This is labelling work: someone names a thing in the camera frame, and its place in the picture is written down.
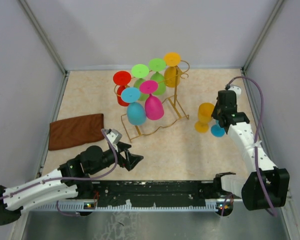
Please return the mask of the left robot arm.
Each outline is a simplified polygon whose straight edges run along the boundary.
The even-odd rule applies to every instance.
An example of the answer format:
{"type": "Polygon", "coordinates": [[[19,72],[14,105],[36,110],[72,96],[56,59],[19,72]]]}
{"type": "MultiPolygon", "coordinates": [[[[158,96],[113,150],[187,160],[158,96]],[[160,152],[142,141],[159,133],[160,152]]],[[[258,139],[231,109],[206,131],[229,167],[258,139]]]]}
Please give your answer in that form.
{"type": "Polygon", "coordinates": [[[93,195],[94,174],[114,167],[131,171],[142,155],[132,154],[130,144],[119,142],[103,151],[92,145],[57,169],[25,184],[0,185],[0,226],[17,221],[22,213],[63,199],[87,199],[93,195]]]}

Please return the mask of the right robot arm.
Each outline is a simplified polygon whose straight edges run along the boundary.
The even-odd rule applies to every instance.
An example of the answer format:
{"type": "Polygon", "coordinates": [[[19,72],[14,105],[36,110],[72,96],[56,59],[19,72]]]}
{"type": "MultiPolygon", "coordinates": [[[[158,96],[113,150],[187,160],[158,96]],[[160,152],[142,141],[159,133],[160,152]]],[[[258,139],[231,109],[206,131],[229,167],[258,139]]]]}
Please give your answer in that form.
{"type": "Polygon", "coordinates": [[[227,172],[215,177],[213,192],[219,198],[229,193],[241,198],[249,211],[280,208],[286,204],[290,175],[278,168],[255,141],[247,115],[238,111],[233,90],[220,90],[211,115],[233,140],[249,172],[247,179],[227,172]]]}

